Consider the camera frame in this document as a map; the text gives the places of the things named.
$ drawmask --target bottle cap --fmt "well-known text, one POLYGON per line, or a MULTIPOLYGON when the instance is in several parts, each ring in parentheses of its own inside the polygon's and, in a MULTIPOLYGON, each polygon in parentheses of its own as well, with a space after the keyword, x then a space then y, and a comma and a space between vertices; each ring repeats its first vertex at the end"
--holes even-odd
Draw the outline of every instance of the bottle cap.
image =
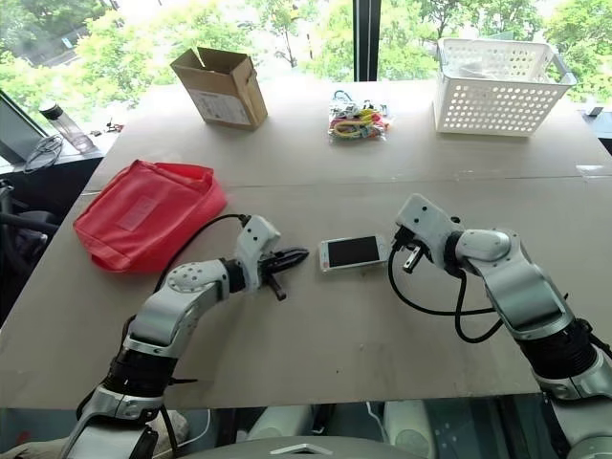
POLYGON ((47 120, 57 120, 64 111, 61 109, 59 105, 57 105, 53 101, 46 101, 40 104, 38 111, 45 117, 47 120))

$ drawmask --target window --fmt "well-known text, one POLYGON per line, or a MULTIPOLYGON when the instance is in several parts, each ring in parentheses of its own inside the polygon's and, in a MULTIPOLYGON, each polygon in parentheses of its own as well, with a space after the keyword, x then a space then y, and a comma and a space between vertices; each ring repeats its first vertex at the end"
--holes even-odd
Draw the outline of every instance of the window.
POLYGON ((612 98, 609 0, 382 0, 378 79, 428 79, 445 36, 548 42, 579 84, 575 101, 612 98))
POLYGON ((435 77, 440 37, 512 36, 558 47, 570 98, 608 102, 610 17, 609 0, 4 0, 0 85, 45 128, 52 98, 103 131, 195 45, 250 54, 262 82, 398 80, 435 77))
POLYGON ((0 166, 26 161, 44 136, 45 132, 0 91, 0 166))
POLYGON ((36 122, 54 99, 85 132, 124 118, 187 48, 248 53, 260 81, 353 79, 352 0, 3 0, 0 85, 36 122))

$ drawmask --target label on box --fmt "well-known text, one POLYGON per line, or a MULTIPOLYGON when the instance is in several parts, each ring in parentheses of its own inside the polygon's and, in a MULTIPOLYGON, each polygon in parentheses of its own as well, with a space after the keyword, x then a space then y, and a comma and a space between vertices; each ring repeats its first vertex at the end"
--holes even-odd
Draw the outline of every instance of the label on box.
POLYGON ((239 98, 196 89, 188 91, 203 118, 234 124, 251 124, 239 98))

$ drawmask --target cardboard box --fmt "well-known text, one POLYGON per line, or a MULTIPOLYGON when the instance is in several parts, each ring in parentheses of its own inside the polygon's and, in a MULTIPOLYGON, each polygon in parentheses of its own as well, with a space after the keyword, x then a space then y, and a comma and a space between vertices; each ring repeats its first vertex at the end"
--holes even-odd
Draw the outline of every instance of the cardboard box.
POLYGON ((198 48, 170 64, 206 122, 255 130, 268 116, 248 55, 198 48))

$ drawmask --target white plastic basket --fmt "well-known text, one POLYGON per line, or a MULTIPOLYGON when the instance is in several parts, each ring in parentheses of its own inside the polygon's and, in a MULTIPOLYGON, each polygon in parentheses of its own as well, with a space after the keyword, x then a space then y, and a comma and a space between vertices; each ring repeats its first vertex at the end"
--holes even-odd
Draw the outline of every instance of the white plastic basket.
POLYGON ((442 38, 438 56, 434 114, 439 132, 531 136, 576 84, 545 43, 442 38), (551 63, 559 82, 546 75, 551 63))

